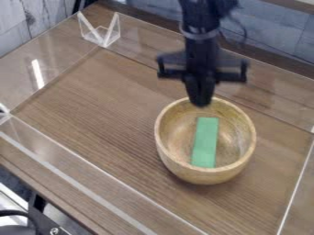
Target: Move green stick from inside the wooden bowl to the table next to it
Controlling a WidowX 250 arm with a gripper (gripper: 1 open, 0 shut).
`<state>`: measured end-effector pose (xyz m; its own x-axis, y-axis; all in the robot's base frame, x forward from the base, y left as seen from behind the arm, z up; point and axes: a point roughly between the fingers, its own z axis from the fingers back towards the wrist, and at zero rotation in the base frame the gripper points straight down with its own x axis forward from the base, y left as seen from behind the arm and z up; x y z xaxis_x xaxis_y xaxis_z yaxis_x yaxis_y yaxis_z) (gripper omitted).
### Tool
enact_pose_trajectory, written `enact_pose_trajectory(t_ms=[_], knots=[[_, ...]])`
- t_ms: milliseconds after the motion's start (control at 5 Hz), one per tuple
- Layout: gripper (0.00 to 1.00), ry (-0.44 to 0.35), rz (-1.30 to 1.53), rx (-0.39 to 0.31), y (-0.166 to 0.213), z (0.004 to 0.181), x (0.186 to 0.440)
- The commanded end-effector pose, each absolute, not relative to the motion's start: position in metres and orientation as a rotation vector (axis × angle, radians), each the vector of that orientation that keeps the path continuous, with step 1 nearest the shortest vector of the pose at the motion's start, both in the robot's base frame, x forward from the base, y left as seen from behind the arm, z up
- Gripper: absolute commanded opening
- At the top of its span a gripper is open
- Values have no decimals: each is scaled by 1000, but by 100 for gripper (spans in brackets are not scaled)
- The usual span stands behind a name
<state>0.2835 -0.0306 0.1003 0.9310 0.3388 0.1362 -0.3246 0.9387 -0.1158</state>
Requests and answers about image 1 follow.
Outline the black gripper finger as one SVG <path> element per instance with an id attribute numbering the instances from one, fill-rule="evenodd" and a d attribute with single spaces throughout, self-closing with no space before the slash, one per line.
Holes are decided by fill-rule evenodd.
<path id="1" fill-rule="evenodd" d="M 202 106 L 212 104 L 217 82 L 212 77 L 202 78 Z"/>
<path id="2" fill-rule="evenodd" d="M 200 97 L 200 86 L 198 86 L 198 81 L 193 75 L 185 76 L 185 85 L 186 85 L 186 89 L 187 89 L 187 95 L 189 95 L 190 102 L 195 106 L 201 106 L 202 100 Z"/>

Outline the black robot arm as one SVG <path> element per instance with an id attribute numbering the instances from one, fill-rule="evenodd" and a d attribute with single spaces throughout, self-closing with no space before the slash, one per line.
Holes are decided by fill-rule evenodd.
<path id="1" fill-rule="evenodd" d="M 157 56 L 157 76 L 183 82 L 191 104 L 206 107 L 212 104 L 216 86 L 221 82 L 248 81 L 249 61 L 232 56 L 218 45 L 221 19 L 229 17 L 248 30 L 232 16 L 240 6 L 238 0 L 178 0 L 182 7 L 179 29 L 186 47 L 177 52 Z"/>

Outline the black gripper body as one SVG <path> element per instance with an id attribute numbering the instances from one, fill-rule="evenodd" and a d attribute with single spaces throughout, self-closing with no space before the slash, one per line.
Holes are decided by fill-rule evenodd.
<path id="1" fill-rule="evenodd" d="M 248 61 L 225 53 L 217 42 L 218 31 L 204 34 L 183 31 L 183 50 L 157 56 L 159 78 L 186 80 L 193 75 L 197 80 L 209 78 L 214 83 L 248 81 Z"/>

